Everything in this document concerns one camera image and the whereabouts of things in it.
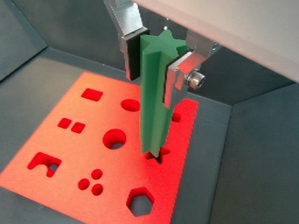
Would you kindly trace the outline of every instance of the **gray wall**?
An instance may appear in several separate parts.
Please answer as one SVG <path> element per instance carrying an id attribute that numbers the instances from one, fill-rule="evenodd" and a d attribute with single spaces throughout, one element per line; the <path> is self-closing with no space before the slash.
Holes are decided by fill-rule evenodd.
<path id="1" fill-rule="evenodd" d="M 299 223 L 299 84 L 236 104 L 211 224 Z"/>
<path id="2" fill-rule="evenodd" d="M 117 31 L 101 0 L 13 0 L 48 46 L 124 70 Z M 144 26 L 159 34 L 165 25 L 183 38 L 185 29 L 140 9 Z"/>
<path id="3" fill-rule="evenodd" d="M 196 94 L 228 105 L 294 83 L 225 48 L 204 62 L 200 71 L 207 75 L 207 82 Z"/>
<path id="4" fill-rule="evenodd" d="M 45 47 L 9 0 L 0 0 L 0 81 Z"/>

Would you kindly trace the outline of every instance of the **screw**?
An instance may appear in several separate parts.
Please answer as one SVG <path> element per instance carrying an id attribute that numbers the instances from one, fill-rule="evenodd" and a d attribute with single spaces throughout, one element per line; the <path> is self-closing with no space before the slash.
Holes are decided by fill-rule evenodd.
<path id="1" fill-rule="evenodd" d="M 203 82 L 205 81 L 205 76 L 195 69 L 192 72 L 184 75 L 184 84 L 196 90 Z"/>

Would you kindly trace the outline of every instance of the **metal bracket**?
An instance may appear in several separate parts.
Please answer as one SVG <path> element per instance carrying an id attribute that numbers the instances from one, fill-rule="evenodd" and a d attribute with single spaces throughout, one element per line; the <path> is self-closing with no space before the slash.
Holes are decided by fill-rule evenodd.
<path id="1" fill-rule="evenodd" d="M 165 74 L 163 103 L 168 109 L 173 109 L 181 101 L 188 87 L 197 89 L 205 81 L 199 72 L 203 61 L 220 49 L 220 45 L 200 34 L 188 30 L 187 46 L 192 52 L 187 52 L 169 66 Z"/>
<path id="2" fill-rule="evenodd" d="M 140 76 L 140 35 L 149 34 L 136 3 L 129 0 L 104 0 L 119 38 L 120 51 L 125 58 L 125 77 L 129 80 Z"/>

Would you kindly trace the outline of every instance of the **hexagonal hole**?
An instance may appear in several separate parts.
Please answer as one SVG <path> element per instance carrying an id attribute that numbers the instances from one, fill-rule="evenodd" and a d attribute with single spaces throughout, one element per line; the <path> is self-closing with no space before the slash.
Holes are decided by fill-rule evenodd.
<path id="1" fill-rule="evenodd" d="M 131 190 L 125 205 L 135 217 L 148 215 L 152 212 L 155 197 L 145 187 Z"/>

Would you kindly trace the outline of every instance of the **white panel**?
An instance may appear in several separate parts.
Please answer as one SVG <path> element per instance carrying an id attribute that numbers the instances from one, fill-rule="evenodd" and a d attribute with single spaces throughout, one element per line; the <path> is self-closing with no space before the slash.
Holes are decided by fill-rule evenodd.
<path id="1" fill-rule="evenodd" d="M 135 0 L 299 82 L 298 0 Z"/>

